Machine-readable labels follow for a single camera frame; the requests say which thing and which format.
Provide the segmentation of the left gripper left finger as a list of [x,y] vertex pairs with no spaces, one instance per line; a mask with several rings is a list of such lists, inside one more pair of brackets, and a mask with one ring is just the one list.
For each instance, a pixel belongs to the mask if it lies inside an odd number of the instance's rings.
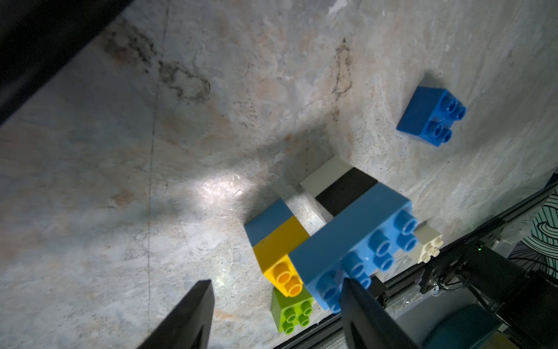
[[139,349],[208,348],[214,302],[212,282],[196,282]]

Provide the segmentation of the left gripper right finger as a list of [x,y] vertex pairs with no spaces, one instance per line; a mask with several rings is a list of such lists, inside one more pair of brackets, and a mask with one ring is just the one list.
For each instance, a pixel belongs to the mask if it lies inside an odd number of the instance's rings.
[[344,280],[340,305],[348,348],[418,347],[356,280]]

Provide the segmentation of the light blue long brick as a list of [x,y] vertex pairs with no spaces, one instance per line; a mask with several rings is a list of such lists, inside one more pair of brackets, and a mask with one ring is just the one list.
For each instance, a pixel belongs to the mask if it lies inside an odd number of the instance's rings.
[[354,279],[369,287],[371,274],[388,271],[397,251],[415,248],[417,224],[411,200],[378,183],[290,252],[289,257],[321,307],[338,314],[343,281]]

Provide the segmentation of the yellow square brick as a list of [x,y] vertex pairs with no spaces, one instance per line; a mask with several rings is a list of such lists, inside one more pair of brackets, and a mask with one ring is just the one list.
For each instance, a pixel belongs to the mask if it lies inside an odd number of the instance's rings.
[[292,216],[253,248],[262,274],[287,298],[299,295],[304,285],[289,253],[309,237],[299,220]]

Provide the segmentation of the black square brick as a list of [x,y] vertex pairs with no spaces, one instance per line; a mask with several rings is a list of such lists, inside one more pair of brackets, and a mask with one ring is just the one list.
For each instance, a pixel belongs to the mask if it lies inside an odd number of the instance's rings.
[[329,220],[374,187],[378,180],[353,167],[317,195],[318,212]]

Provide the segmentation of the light blue square brick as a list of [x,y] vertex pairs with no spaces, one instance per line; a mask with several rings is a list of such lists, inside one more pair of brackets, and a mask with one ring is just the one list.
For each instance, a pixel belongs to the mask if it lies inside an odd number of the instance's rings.
[[244,225],[251,246],[255,247],[263,238],[267,237],[293,216],[293,212],[286,203],[282,199],[278,199]]

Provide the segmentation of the white square brick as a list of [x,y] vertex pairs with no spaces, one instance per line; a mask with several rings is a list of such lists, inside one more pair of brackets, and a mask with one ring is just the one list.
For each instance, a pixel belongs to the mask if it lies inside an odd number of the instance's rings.
[[300,185],[309,195],[316,198],[352,168],[353,165],[335,156],[302,180]]

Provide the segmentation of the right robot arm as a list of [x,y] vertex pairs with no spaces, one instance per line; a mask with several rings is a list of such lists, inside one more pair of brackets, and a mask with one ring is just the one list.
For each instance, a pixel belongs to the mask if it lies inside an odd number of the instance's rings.
[[483,311],[503,321],[524,348],[557,347],[557,269],[537,261],[526,270],[523,257],[504,257],[481,241],[460,239],[428,262],[419,283],[425,294],[450,282],[468,289]]

